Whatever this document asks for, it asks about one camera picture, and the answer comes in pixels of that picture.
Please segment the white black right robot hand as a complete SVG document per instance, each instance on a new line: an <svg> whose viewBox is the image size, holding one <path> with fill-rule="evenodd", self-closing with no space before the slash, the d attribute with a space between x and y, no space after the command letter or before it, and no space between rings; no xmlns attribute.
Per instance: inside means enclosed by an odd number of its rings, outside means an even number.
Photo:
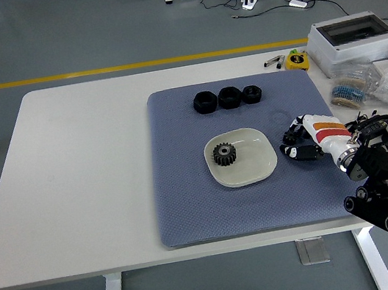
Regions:
<svg viewBox="0 0 388 290"><path fill-rule="evenodd" d="M336 166L345 171L359 149L352 134L337 117L303 115L294 119L279 146L281 153L296 161L315 161L330 154Z"/></svg>

